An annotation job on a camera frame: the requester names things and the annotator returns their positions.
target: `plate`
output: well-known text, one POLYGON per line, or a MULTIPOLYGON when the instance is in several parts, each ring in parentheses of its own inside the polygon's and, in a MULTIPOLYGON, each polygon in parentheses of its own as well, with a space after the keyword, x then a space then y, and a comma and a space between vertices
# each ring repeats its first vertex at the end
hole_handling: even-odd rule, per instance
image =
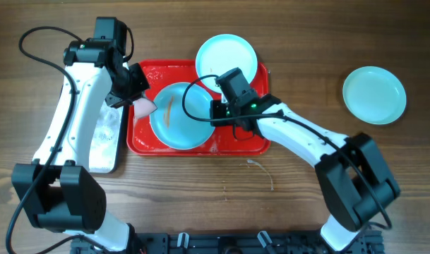
MULTIPOLYGON (((244 77, 251 83, 257 73, 257 56, 252 46, 236 35, 217 35, 211 37, 199 49, 196 56, 198 77, 222 75, 239 67, 244 77)), ((206 78, 202 83, 213 92, 221 93, 214 78, 206 78)))
POLYGON ((397 120, 406 108, 402 83, 389 71, 367 66, 351 72, 343 83, 343 99, 358 119, 372 124, 397 120))
MULTIPOLYGON (((163 88, 155 97, 157 110, 150 115, 150 125, 157 138, 177 150, 188 150, 202 145, 213 134, 215 127, 208 122, 190 119, 181 106, 181 99, 189 83, 175 83, 163 88)), ((210 94, 193 85, 186 94, 186 110, 199 118, 210 118, 210 94)))

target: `tray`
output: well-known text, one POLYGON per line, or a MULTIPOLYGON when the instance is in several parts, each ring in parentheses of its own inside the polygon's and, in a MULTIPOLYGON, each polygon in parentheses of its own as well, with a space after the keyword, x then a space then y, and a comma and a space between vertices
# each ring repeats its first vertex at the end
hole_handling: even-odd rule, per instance
MULTIPOLYGON (((148 99, 154 100, 157 93, 167 85, 178 82, 192 82, 197 79, 194 60, 145 60, 139 63, 150 83, 150 89, 145 91, 148 99)), ((205 88, 213 99, 220 99, 221 95, 212 92, 201 82, 197 83, 205 88)), ((256 77, 251 83, 259 96, 268 93, 268 71, 262 64, 258 64, 256 77)), ((253 138, 251 133, 236 129, 238 139, 235 140, 231 126, 216 127, 212 136, 201 146, 191 150, 175 150, 161 143, 150 127, 149 117, 139 119, 133 126, 134 109, 129 109, 127 127, 127 145, 138 155, 152 156, 254 156, 264 153, 270 147, 270 141, 258 136, 253 138)))

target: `wooden surface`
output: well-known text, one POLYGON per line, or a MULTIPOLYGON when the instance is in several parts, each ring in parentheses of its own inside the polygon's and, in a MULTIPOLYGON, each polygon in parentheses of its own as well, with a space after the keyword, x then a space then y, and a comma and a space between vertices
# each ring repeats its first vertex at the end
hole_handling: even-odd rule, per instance
MULTIPOLYGON (((395 228, 384 233, 386 250, 430 253, 430 1, 103 2, 0 0, 0 253, 18 204, 11 170, 30 162, 42 142, 63 79, 24 57, 18 39, 39 25, 90 37, 97 16, 131 27, 133 61, 194 59, 220 33, 248 40, 270 69, 272 93, 294 111, 333 131, 374 137, 402 189, 388 208, 395 228), (401 80, 408 103, 400 120, 372 126, 346 110, 342 81, 361 66, 386 68, 401 80)), ((25 48, 62 64, 70 41, 37 32, 25 48)), ((119 169, 96 179, 108 209, 139 232, 317 229, 328 218, 314 170, 300 158, 276 144, 254 158, 273 176, 273 192, 259 168, 239 166, 245 160, 138 157, 124 148, 119 169)), ((32 228, 22 213, 13 245, 32 253, 61 238, 32 228)))

